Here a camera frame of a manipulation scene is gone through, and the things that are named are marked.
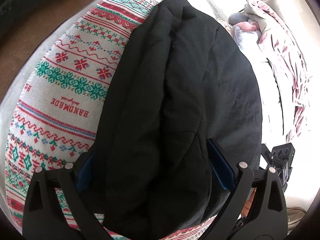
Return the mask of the pink velvet blanket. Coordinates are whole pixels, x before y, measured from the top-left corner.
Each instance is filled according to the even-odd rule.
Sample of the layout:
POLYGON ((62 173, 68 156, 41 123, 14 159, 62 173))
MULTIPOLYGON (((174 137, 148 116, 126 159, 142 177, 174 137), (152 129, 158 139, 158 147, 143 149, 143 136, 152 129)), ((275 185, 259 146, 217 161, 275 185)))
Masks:
POLYGON ((309 106, 306 62, 291 31, 269 5, 249 0, 244 14, 259 24, 262 34, 258 51, 244 54, 259 86, 262 142, 269 147, 284 144, 300 136, 306 126, 309 106))

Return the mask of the patterned nordic blanket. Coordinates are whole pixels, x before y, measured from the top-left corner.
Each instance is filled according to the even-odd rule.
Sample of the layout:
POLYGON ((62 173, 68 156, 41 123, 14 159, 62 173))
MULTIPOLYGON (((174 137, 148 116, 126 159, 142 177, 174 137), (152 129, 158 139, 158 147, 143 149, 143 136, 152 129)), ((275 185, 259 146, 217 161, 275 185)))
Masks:
MULTIPOLYGON (((163 0, 98 0, 71 21, 34 63, 3 117, 3 210, 22 231, 35 168, 76 161, 93 144, 103 103, 131 32, 163 0)), ((208 15, 208 0, 188 0, 208 15)))

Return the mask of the grey pillow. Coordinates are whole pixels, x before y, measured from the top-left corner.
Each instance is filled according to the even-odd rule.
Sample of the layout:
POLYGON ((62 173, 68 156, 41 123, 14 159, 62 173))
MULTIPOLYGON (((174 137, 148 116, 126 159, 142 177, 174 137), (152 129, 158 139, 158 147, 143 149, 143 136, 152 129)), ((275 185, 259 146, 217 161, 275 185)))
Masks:
POLYGON ((319 25, 305 0, 262 0, 292 31, 301 44, 319 45, 319 25))

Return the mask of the light blue fleece blanket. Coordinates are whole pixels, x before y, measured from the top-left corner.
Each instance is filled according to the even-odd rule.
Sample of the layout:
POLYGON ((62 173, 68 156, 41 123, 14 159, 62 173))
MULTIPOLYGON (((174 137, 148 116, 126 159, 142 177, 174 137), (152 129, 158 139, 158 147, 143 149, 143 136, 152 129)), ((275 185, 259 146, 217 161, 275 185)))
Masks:
POLYGON ((259 24, 240 12, 232 14, 228 22, 233 27, 233 38, 239 49, 248 55, 256 53, 262 36, 259 24))

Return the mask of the black quilted coat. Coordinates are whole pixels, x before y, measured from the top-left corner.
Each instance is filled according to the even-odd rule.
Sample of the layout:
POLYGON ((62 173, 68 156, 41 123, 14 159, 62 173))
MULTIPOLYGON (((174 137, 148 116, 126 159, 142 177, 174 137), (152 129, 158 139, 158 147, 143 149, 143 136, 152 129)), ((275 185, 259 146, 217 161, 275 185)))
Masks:
POLYGON ((164 0, 131 34, 78 190, 103 226, 161 239, 215 216, 229 192, 207 147, 259 166, 262 109, 252 66, 212 17, 164 0))

